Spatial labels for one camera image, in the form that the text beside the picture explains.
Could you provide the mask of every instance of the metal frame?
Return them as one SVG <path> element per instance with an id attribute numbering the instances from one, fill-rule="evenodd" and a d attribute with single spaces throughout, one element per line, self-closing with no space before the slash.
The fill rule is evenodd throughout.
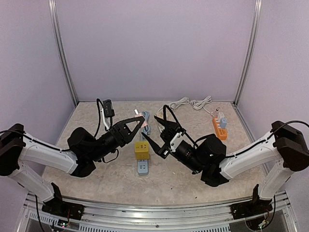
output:
<path id="1" fill-rule="evenodd" d="M 254 51 L 254 45 L 255 45 L 258 25 L 260 21 L 261 8 L 262 8 L 262 0 L 255 0 L 253 23 L 252 23 L 252 28 L 251 28 L 250 38 L 249 38 L 249 46 L 248 46 L 248 50 L 247 50 L 247 54 L 245 58 L 245 64 L 241 72 L 241 78 L 240 78 L 240 82 L 239 82 L 238 89 L 236 92 L 236 97 L 234 99 L 234 104 L 236 107 L 239 104 L 239 101 L 240 101 L 240 98 L 241 98 L 241 95 L 242 95 L 242 92 L 245 86 L 245 82 L 248 76 L 249 66 L 250 66 L 253 51 Z"/>
<path id="2" fill-rule="evenodd" d="M 64 48 L 63 48 L 63 44 L 62 44 L 62 40 L 61 40 L 61 33 L 60 33 L 60 27 L 59 27 L 59 21 L 58 21 L 58 15 L 57 15 L 57 7 L 56 7 L 56 1 L 55 0 L 48 0 L 49 3 L 49 11 L 50 11 L 50 15 L 52 18 L 52 24 L 53 24 L 53 28 L 54 28 L 54 34 L 55 34 L 55 39 L 56 39 L 56 44 L 57 44 L 57 48 L 58 48 L 58 52 L 59 52 L 59 57 L 60 57 L 60 61 L 61 61 L 61 65 L 63 68 L 63 72 L 65 75 L 65 79 L 67 82 L 67 86 L 70 92 L 70 96 L 71 99 L 73 101 L 74 106 L 76 107 L 78 104 L 78 98 L 77 98 L 77 94 L 74 88 L 74 84 L 73 81 L 71 79 L 71 75 L 70 75 L 70 71 L 69 71 L 69 67 L 68 67 L 68 63 L 67 63 L 67 59 L 64 53 Z"/>
<path id="3" fill-rule="evenodd" d="M 233 203 L 244 202 L 249 199 L 250 197 L 214 203 L 144 206 L 104 203 L 64 197 L 65 201 L 85 205 L 82 220 L 70 220 L 70 224 L 79 229 L 68 229 L 68 231 L 85 231 L 85 227 L 87 227 L 86 231 L 95 231 L 98 228 L 107 228 L 110 231 L 167 232 L 204 230 L 204 228 L 220 227 L 233 222 L 243 221 L 244 219 L 233 220 L 230 206 Z M 290 202 L 285 192 L 276 194 L 276 211 L 280 210 L 284 212 L 289 232 L 297 232 L 295 217 L 291 211 Z M 25 232 L 29 219 L 36 220 L 35 215 L 35 197 L 30 193 L 18 217 L 16 231 Z M 40 217 L 44 217 L 42 223 L 45 224 L 50 223 L 52 220 L 63 219 L 42 211 L 40 211 Z"/>

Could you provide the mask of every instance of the orange object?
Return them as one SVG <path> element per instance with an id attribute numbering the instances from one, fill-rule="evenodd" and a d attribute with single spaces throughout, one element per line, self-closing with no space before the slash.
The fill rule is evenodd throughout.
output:
<path id="1" fill-rule="evenodd" d="M 226 140 L 227 139 L 227 131 L 226 131 L 226 129 L 220 128 L 220 122 L 218 122 L 216 117 L 212 118 L 212 124 L 213 124 L 214 130 L 216 132 L 218 139 Z"/>

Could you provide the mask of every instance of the white wall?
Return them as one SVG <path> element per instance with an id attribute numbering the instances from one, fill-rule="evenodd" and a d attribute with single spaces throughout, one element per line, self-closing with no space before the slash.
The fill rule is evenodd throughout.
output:
<path id="1" fill-rule="evenodd" d="M 79 100 L 232 101 L 254 0 L 57 1 Z"/>
<path id="2" fill-rule="evenodd" d="M 255 138 L 276 120 L 309 122 L 309 1 L 263 1 L 248 79 L 239 104 Z M 309 128 L 300 129 L 309 145 Z M 309 231 L 309 168 L 285 185 L 301 232 Z"/>
<path id="3" fill-rule="evenodd" d="M 2 0 L 0 131 L 21 123 L 26 132 L 54 144 L 72 111 L 48 1 Z M 0 177 L 0 232 L 14 231 L 26 195 L 16 182 Z"/>

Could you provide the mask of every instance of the black mounting base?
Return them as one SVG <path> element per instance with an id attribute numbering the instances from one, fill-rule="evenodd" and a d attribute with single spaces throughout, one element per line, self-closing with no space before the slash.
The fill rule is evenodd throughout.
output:
<path id="1" fill-rule="evenodd" d="M 266 213 L 267 210 L 272 210 L 271 204 L 268 205 L 253 205 L 252 201 L 242 202 L 231 205 L 233 219 L 248 218 L 254 215 Z"/>
<path id="2" fill-rule="evenodd" d="M 42 207 L 42 211 L 64 218 L 70 218 L 75 220 L 82 219 L 82 215 L 84 212 L 84 206 L 82 204 L 63 202 L 63 205 L 61 207 L 58 207 L 57 205 L 54 206 L 55 207 L 50 207 L 49 205 L 44 204 Z"/>

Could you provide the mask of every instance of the white panel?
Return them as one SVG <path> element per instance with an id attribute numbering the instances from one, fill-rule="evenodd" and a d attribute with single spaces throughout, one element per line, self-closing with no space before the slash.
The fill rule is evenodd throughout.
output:
<path id="1" fill-rule="evenodd" d="M 256 138 L 276 120 L 309 122 L 309 1 L 263 1 L 240 111 Z M 292 124 L 305 134 L 309 129 Z M 285 185 L 301 232 L 309 231 L 309 169 Z"/>
<path id="2" fill-rule="evenodd" d="M 254 0 L 57 1 L 81 101 L 232 101 Z"/>

